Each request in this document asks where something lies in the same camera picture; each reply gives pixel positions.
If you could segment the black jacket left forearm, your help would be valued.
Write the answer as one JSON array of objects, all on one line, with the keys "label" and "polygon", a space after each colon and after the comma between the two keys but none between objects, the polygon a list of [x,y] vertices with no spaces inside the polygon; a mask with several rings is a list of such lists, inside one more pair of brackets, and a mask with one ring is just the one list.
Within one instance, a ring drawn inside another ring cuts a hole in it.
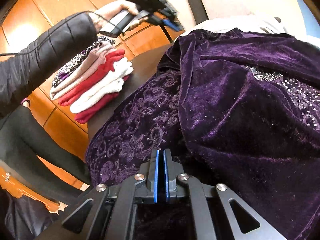
[{"label": "black jacket left forearm", "polygon": [[20,55],[2,61],[1,118],[96,38],[97,30],[89,15],[74,14],[45,31]]}]

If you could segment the person's left hand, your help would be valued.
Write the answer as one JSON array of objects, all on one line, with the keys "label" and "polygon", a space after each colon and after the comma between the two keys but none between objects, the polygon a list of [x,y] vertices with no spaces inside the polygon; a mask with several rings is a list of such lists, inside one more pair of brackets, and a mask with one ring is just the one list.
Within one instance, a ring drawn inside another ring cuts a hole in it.
[{"label": "person's left hand", "polygon": [[89,12],[88,15],[91,18],[97,32],[99,32],[116,14],[122,10],[127,10],[132,15],[138,14],[138,9],[135,3],[126,0],[117,0],[107,5],[104,5],[95,12]]}]

